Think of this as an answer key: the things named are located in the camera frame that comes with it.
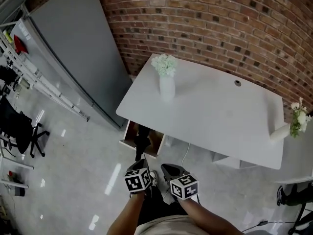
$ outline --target gray floor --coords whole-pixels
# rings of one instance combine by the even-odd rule
[[[118,143],[123,132],[85,122],[36,91],[22,91],[13,104],[33,121],[44,110],[40,122],[51,132],[42,143],[45,158],[36,152],[32,159],[26,152],[23,162],[35,167],[34,171],[22,171],[29,184],[26,196],[12,198],[0,185],[21,234],[105,234],[128,200],[123,174],[134,162],[134,151]],[[156,169],[162,178],[160,165],[181,164],[187,147],[187,143],[174,141],[171,148],[162,149],[157,160],[147,158],[150,169]],[[18,151],[14,154],[22,161]],[[119,166],[118,177],[109,186]],[[276,205],[279,185],[272,183],[266,168],[234,170],[218,166],[211,163],[208,151],[193,145],[183,166],[200,180],[201,204],[240,230],[261,220],[296,219],[299,207]],[[161,184],[160,188],[164,191],[166,186]],[[169,194],[166,201],[171,201]],[[99,220],[93,229],[90,223],[95,215]],[[276,223],[262,228],[273,235],[284,235],[291,226]]]

